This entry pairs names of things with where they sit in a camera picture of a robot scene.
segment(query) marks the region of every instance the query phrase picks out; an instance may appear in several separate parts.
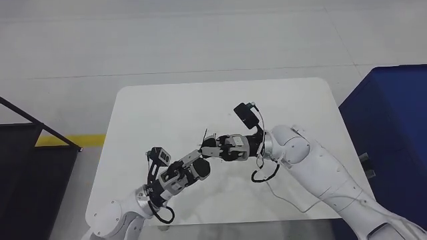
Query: floor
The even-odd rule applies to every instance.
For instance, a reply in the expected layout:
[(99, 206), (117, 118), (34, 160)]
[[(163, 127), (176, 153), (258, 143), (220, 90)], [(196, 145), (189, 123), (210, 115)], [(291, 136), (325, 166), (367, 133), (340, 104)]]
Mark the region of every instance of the floor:
[[(0, 95), (65, 135), (105, 133), (115, 95), (128, 85), (321, 77), (339, 105), (373, 67), (424, 63), (426, 6), (427, 0), (0, 0)], [(0, 123), (20, 121), (0, 108)], [(52, 239), (79, 239), (87, 229), (100, 151), (80, 154)], [(333, 238), (327, 221), (278, 226), (280, 238), (314, 239), (300, 235), (306, 231)], [(294, 230), (305, 226), (312, 227)], [(231, 238), (233, 230), (195, 229), (194, 238)]]

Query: yellow stripe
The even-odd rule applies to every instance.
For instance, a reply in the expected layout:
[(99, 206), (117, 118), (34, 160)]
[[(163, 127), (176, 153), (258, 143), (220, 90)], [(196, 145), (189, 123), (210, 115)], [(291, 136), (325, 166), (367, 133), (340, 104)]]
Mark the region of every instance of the yellow stripe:
[[(105, 140), (105, 135), (66, 135), (80, 147), (102, 147)], [(50, 135), (41, 135), (35, 144), (36, 147), (46, 147), (54, 145), (66, 145), (58, 138)]]

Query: black metal rod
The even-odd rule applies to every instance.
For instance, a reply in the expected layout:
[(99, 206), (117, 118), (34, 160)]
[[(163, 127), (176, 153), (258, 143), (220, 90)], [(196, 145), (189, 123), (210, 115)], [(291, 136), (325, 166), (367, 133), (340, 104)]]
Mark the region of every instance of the black metal rod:
[(38, 119), (34, 118), (33, 116), (31, 116), (30, 114), (26, 113), (25, 111), (23, 111), (22, 109), (18, 108), (17, 106), (15, 106), (14, 104), (8, 102), (8, 100), (0, 97), (0, 104), (4, 105), (6, 108), (12, 110), (13, 112), (15, 112), (16, 114), (19, 114), (20, 116), (26, 118), (27, 120), (29, 120), (32, 123), (41, 125), (43, 130), (45, 130), (46, 132), (52, 134), (53, 136), (56, 136), (57, 138), (59, 138), (60, 140), (62, 140), (63, 142), (67, 143), (68, 145), (72, 146), (72, 147), (76, 147), (79, 150), (81, 149), (81, 147), (79, 147), (78, 145), (76, 145), (75, 143), (73, 143), (72, 141), (68, 140), (67, 138), (65, 138), (62, 134), (56, 132), (55, 130), (53, 130), (52, 128), (50, 128), (49, 126), (47, 126), (46, 124), (42, 123), (41, 121), (39, 121)]

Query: white tabletop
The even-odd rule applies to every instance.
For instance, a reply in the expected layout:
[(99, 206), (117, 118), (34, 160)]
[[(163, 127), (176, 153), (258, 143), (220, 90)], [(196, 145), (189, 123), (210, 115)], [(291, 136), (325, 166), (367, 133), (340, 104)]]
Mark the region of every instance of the white tabletop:
[[(125, 87), (114, 105), (95, 181), (86, 210), (93, 214), (112, 199), (121, 199), (147, 178), (145, 152), (163, 147), (172, 161), (198, 148), (208, 135), (248, 130), (233, 112), (239, 103), (255, 102), (266, 129), (297, 124), (337, 157), (355, 181), (372, 195), (328, 84), (318, 78), (190, 83)], [(225, 162), (209, 159), (211, 174), (173, 197), (174, 225), (241, 223), (294, 219), (330, 219), (338, 215), (320, 203), (307, 213), (275, 198), (265, 183), (252, 183), (254, 159)], [(266, 175), (275, 164), (267, 162)], [(270, 181), (274, 191), (305, 209), (316, 201), (281, 168)], [(147, 225), (161, 225), (157, 219)]]

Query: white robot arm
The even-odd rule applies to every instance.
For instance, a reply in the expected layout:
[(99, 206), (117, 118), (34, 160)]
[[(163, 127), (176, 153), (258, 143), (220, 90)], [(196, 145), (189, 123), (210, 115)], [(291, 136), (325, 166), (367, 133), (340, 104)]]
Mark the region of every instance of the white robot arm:
[(109, 205), (93, 214), (93, 225), (82, 240), (137, 240), (145, 219), (153, 217), (148, 200), (142, 187), (124, 200), (112, 200)]
[[(304, 130), (279, 125), (271, 131), (264, 131), (251, 108), (258, 111), (253, 103), (241, 103), (234, 111), (248, 129), (258, 129), (254, 135), (223, 135), (218, 138), (213, 135), (203, 138), (199, 150), (171, 165), (170, 155), (161, 147), (154, 147), (147, 153), (149, 162), (152, 161), (147, 184), (135, 190), (127, 199), (113, 200), (105, 209), (95, 213), (94, 222), (83, 239), (136, 240), (145, 219), (156, 216), (167, 224), (173, 221), (175, 213), (166, 206), (167, 202), (185, 187), (207, 178), (210, 174), (207, 158), (245, 161), (256, 157), (257, 165), (258, 159), (270, 159), (278, 166), (273, 175), (264, 180), (254, 179), (254, 172), (253, 182), (268, 181), (278, 172), (279, 166), (283, 166), (319, 199), (318, 202), (323, 201), (336, 211), (360, 240), (427, 240), (423, 228), (389, 212), (365, 193), (346, 168)], [(157, 178), (159, 168), (166, 166), (169, 167)], [(171, 220), (165, 221), (158, 216), (161, 207), (171, 211)]]
[(266, 134), (264, 156), (277, 161), (312, 195), (328, 204), (359, 239), (427, 239), (419, 226), (383, 208), (346, 168), (302, 129), (276, 126)]

